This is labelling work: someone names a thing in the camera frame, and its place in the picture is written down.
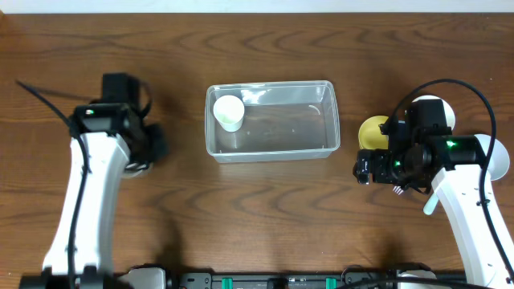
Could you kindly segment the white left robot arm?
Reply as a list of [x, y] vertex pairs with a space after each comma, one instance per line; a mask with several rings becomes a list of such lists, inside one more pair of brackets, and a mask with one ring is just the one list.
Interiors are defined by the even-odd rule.
[[158, 124], [145, 124], [150, 107], [82, 105], [66, 118], [71, 171], [59, 225], [43, 271], [75, 282], [89, 271], [112, 275], [112, 227], [121, 180], [150, 169], [166, 154]]

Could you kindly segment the grey plastic cup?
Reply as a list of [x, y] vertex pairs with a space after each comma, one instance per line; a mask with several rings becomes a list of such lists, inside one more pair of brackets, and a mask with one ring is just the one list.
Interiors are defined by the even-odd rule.
[[124, 168], [121, 176], [125, 179], [140, 177], [145, 175], [152, 167], [152, 163], [131, 163]]

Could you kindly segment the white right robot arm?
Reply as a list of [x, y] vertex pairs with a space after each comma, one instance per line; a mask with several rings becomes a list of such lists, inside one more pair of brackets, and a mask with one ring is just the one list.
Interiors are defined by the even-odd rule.
[[432, 193], [451, 224], [467, 281], [491, 288], [513, 286], [505, 266], [513, 261], [513, 241], [492, 188], [507, 171], [506, 148], [485, 134], [431, 136], [401, 153], [361, 149], [353, 167], [361, 184]]

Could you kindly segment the yellow plastic bowl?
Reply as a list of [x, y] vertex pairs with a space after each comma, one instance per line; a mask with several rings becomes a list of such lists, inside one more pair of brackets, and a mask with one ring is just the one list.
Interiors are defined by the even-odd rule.
[[388, 136], [380, 129], [387, 120], [387, 116], [372, 116], [362, 123], [358, 131], [360, 149], [388, 149]]

